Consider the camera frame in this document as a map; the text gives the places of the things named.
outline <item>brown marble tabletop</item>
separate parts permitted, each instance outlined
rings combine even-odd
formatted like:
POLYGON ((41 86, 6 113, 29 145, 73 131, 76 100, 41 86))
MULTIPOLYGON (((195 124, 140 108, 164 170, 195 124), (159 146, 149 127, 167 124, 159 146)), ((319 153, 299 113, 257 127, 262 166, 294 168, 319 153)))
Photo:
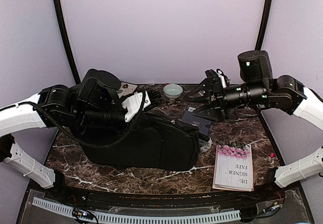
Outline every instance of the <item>brown marble tabletop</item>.
MULTIPOLYGON (((162 92, 164 85, 145 85, 141 88, 157 89, 162 92)), ((182 85, 185 94, 193 85, 182 85)), ((185 102, 182 97, 169 100, 150 112, 180 119, 187 106, 198 106, 185 102)), ((64 173, 66 184, 88 190, 99 190, 127 194, 196 194, 212 192, 212 180, 216 145, 226 141, 250 143, 254 170, 254 185, 260 185, 268 169, 279 166, 279 161, 271 157, 274 152, 271 142, 252 109, 238 110, 235 120, 213 123, 210 137, 213 145, 199 155, 195 167, 185 172, 132 167, 118 170, 108 165, 91 163, 80 145, 59 132, 50 150, 46 166, 64 173)))

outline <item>purple wall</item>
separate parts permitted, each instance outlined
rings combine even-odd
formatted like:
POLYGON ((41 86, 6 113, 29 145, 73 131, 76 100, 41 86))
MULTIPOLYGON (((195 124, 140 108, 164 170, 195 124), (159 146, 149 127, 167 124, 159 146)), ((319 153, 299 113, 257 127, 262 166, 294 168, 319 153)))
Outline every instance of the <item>purple wall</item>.
MULTIPOLYGON (((288 74, 323 95, 323 0, 273 0, 263 48, 275 77, 288 74)), ((322 147, 322 132, 282 111, 263 112, 285 162, 291 163, 322 147)), ((315 223, 323 223, 322 178, 302 182, 315 223)))
MULTIPOLYGON (((55 84, 73 85, 52 0, 0 0, 0 107, 55 84)), ((55 129, 13 134, 43 162, 55 129)), ((28 178, 0 163, 0 223, 16 223, 28 178)))
POLYGON ((133 83, 198 83, 220 67, 240 80, 264 0, 62 0, 81 76, 91 67, 133 83))

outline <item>dark notebook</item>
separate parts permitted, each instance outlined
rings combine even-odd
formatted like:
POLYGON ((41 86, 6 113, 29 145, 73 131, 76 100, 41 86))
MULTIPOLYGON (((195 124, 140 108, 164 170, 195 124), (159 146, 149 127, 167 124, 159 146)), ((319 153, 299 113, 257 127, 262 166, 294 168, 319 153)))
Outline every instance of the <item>dark notebook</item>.
POLYGON ((211 128, 211 121, 196 117, 193 115, 195 108, 188 106, 184 115, 182 117, 182 121, 192 124, 193 126, 197 126, 199 128, 200 133, 208 136, 208 132, 211 128))

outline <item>black fabric pouch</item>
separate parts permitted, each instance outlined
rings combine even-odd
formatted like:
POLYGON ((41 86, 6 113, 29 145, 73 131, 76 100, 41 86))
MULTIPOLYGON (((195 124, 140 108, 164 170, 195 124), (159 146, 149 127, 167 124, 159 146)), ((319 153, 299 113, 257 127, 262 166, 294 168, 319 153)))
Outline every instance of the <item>black fabric pouch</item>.
MULTIPOLYGON (((114 132, 102 130, 74 135, 83 141, 98 145, 106 145, 119 138, 114 132)), ((80 145, 93 163, 186 171, 197 162, 198 139, 198 127, 142 113, 134 129, 117 145, 107 149, 80 145)))

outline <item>small bowl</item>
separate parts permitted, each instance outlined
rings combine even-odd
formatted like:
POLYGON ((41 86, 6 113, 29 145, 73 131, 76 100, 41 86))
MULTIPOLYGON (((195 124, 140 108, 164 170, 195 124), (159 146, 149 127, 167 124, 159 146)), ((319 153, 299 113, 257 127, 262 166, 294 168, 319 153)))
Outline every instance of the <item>small bowl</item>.
POLYGON ((164 87, 164 94, 169 99, 177 99, 183 93, 183 88, 178 84, 168 84, 164 87))

